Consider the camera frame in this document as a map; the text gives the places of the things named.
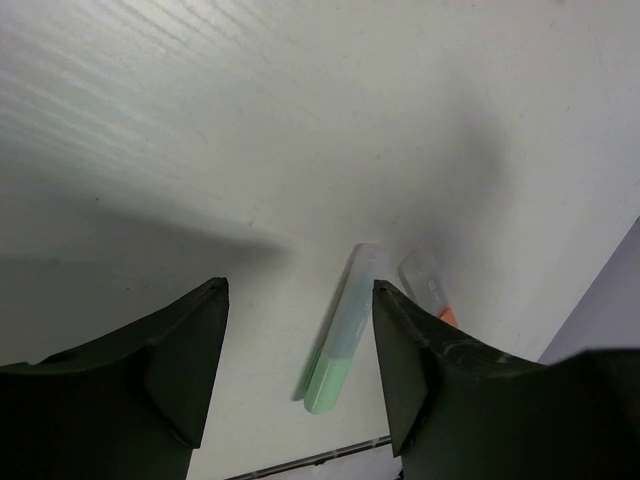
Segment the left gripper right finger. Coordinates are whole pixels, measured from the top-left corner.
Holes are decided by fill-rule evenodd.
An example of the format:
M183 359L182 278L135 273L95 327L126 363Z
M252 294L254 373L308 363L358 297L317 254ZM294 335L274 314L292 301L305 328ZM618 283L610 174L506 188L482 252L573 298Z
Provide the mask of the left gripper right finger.
M542 365L427 313L388 281L373 287L373 327L394 456L406 479L498 479L523 417L516 388Z

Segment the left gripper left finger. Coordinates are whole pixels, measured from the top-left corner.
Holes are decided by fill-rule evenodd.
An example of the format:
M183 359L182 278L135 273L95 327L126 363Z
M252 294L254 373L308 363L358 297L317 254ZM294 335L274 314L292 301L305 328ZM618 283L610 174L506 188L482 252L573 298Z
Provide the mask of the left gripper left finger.
M183 479L201 446L229 311L213 278L107 335L1 370L5 479Z

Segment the green highlighter pen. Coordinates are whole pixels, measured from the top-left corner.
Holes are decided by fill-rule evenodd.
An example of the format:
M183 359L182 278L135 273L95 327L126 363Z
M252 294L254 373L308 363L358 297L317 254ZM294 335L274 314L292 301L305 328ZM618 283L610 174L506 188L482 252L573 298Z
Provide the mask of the green highlighter pen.
M354 248L331 308L324 341L305 381L303 404L307 412L319 415L335 407L371 318L374 281L388 272L389 256L382 247L364 243Z

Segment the orange capped clear highlighter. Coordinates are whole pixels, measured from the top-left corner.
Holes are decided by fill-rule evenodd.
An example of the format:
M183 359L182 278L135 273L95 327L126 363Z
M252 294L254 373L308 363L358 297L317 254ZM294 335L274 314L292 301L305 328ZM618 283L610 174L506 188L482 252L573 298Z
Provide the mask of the orange capped clear highlighter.
M409 298L429 314L458 327L446 295L440 269L430 250L415 249L398 267L398 275Z

